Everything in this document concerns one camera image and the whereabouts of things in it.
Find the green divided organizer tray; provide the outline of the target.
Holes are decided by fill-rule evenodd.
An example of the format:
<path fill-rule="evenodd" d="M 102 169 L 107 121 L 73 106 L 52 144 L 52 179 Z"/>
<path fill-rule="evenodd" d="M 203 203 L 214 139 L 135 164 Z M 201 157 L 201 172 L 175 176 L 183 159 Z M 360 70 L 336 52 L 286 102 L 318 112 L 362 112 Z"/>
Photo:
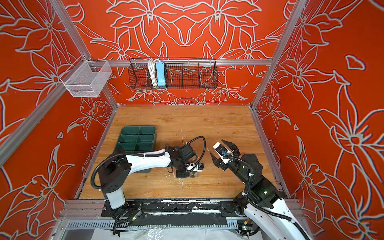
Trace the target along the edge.
<path fill-rule="evenodd" d="M 126 126 L 121 129 L 114 151 L 146 153 L 155 150 L 157 130 L 154 126 Z"/>

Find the brown argyle sock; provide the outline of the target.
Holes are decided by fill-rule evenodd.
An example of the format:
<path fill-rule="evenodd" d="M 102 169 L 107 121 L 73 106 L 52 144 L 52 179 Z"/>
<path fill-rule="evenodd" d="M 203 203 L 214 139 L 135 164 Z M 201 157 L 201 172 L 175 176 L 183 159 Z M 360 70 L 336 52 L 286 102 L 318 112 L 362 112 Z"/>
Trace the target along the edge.
<path fill-rule="evenodd" d="M 201 173 L 202 171 L 203 171 L 203 169 L 195 168 L 193 171 L 191 171 L 189 173 L 189 177 L 190 178 L 196 178 L 198 176 L 198 174 Z"/>

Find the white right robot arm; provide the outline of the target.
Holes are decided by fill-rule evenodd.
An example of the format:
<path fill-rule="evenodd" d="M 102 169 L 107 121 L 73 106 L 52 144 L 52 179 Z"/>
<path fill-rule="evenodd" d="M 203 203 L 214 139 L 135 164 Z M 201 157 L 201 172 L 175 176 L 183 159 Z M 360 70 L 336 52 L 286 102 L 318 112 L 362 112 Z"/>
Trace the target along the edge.
<path fill-rule="evenodd" d="M 263 175 L 263 166 L 255 154 L 241 154 L 237 146 L 225 140 L 213 146 L 214 165 L 231 170 L 245 185 L 234 198 L 248 219 L 272 240 L 310 240 L 311 236 L 292 214 L 283 195 Z"/>

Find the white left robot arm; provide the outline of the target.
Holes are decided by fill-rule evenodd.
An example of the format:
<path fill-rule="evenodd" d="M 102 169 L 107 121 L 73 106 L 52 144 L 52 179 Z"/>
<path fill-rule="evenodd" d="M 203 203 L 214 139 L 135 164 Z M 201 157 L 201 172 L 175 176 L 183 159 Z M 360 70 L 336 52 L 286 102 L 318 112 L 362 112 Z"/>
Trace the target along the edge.
<path fill-rule="evenodd" d="M 123 184 L 129 175 L 153 168 L 170 168 L 176 170 L 179 178 L 187 178 L 195 169 L 196 160 L 198 156 L 190 145 L 166 146 L 147 153 L 114 152 L 97 165 L 90 184 L 102 192 L 110 209 L 116 210 L 126 204 Z"/>

